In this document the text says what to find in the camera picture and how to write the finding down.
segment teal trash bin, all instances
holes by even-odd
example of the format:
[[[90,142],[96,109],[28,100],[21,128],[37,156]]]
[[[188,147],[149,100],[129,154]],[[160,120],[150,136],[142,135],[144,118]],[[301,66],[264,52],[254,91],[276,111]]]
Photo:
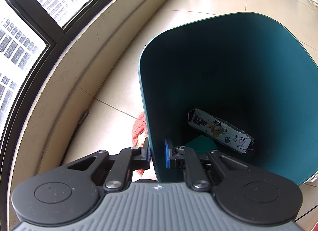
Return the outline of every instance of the teal trash bin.
[[[298,185],[318,170],[318,68],[277,21],[243,12],[170,29],[144,48],[139,79],[159,181],[182,180],[165,168],[164,138],[193,138],[193,108],[252,136],[257,167]]]

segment red fuzzy fabric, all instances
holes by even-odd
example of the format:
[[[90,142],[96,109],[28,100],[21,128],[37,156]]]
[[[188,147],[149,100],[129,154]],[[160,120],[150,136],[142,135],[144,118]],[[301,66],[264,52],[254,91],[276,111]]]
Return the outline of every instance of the red fuzzy fabric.
[[[132,141],[133,141],[133,146],[137,146],[138,143],[138,136],[146,131],[146,137],[148,137],[147,133],[147,126],[146,126],[146,119],[145,119],[145,113],[142,112],[138,118],[136,119],[134,125],[133,125],[133,131],[132,131]],[[137,170],[140,176],[143,175],[144,170],[139,169]]]

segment metal screw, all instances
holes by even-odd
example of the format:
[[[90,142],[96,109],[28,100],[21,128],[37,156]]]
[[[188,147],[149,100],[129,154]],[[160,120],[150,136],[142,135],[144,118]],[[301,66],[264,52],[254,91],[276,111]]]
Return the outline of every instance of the metal screw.
[[[120,181],[109,181],[106,183],[106,187],[109,189],[117,189],[121,186]]]
[[[193,186],[199,189],[203,189],[209,186],[209,183],[207,181],[204,180],[199,180],[199,181],[195,181],[193,183]]]

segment black cable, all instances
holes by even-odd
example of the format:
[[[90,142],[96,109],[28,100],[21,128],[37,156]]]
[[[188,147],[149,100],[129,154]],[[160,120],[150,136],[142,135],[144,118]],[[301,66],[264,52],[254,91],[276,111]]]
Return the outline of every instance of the black cable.
[[[300,216],[298,219],[296,219],[295,222],[298,221],[299,219],[301,219],[302,217],[306,216],[309,212],[313,211],[313,210],[314,210],[315,208],[317,208],[317,207],[318,207],[318,205],[316,205],[315,207],[313,207],[310,211],[308,211],[307,213],[303,214],[303,215]]]

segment cartoon character on box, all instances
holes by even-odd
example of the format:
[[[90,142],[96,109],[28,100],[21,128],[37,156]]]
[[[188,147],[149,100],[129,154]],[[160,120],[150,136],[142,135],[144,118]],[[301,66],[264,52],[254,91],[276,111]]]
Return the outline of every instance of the cartoon character on box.
[[[213,136],[218,138],[221,134],[227,134],[227,129],[222,127],[222,123],[219,121],[214,120],[213,122],[209,122],[208,128],[213,133]]]

